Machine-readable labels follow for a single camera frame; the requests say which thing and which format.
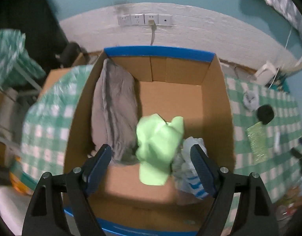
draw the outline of gray cloth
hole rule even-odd
[[[138,162],[136,151],[137,101],[132,75],[105,59],[96,83],[92,105],[92,140],[98,151],[103,144],[113,150],[112,164]]]

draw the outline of green and white checkered tablecloth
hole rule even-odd
[[[63,173],[72,118],[92,67],[73,67],[26,114],[21,164],[36,182],[46,171],[53,175]]]
[[[240,81],[225,76],[227,94],[230,100],[234,127],[234,151],[236,165],[234,173],[249,175],[258,172],[272,202],[284,195],[286,190],[295,184],[300,176],[298,160],[290,154],[292,147],[297,147],[298,138],[302,135],[301,117],[297,103],[291,95],[265,88],[250,82]],[[247,90],[254,90],[259,95],[259,104],[273,107],[275,117],[265,126],[269,159],[253,165],[253,153],[247,137],[246,129],[258,122],[255,112],[248,111],[243,105],[243,95]],[[274,134],[280,131],[280,151],[273,151]],[[231,226],[238,207],[239,194],[235,194],[227,226]]]

